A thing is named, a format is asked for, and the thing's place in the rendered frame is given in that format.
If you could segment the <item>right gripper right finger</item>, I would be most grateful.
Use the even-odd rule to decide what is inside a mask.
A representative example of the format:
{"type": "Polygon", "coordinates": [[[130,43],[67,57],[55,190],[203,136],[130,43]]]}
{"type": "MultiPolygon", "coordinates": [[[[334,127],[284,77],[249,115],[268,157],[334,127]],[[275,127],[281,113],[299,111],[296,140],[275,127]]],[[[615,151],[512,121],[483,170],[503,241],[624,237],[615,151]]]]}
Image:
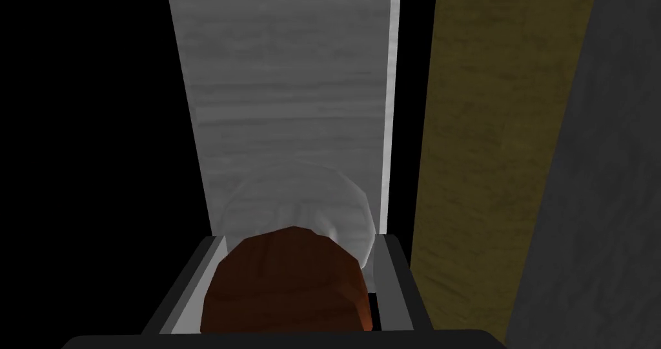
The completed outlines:
{"type": "Polygon", "coordinates": [[[379,234],[374,240],[367,261],[367,285],[376,296],[382,330],[433,330],[403,248],[392,234],[379,234]]]}

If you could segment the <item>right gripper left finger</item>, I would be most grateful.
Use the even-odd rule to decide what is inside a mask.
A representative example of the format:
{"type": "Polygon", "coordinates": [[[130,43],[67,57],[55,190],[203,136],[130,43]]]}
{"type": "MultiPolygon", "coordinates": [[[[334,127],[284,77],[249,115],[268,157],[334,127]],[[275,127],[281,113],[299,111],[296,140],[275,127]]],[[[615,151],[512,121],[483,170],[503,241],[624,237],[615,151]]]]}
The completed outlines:
{"type": "Polygon", "coordinates": [[[205,237],[143,329],[143,334],[200,333],[203,303],[218,263],[226,257],[223,236],[205,237]]]}

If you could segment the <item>brown and grey door knob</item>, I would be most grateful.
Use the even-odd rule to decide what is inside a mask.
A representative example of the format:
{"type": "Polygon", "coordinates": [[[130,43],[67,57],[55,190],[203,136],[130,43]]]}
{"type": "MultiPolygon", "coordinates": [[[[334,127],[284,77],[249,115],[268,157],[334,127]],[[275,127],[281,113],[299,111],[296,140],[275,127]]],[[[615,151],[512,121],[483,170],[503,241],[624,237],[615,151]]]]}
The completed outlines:
{"type": "Polygon", "coordinates": [[[227,198],[218,234],[228,252],[205,294],[202,333],[372,329],[362,270],[376,228],[345,174],[301,161],[256,170],[227,198]]]}

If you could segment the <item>grey door leaf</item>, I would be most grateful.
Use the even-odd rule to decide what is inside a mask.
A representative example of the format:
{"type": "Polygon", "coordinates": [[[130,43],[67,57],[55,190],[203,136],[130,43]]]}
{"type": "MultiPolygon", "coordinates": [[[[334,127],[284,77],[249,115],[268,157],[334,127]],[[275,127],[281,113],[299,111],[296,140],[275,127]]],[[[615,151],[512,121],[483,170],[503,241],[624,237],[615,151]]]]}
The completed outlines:
{"type": "Polygon", "coordinates": [[[216,229],[250,169],[341,170],[387,231],[400,0],[168,0],[216,229]]]}

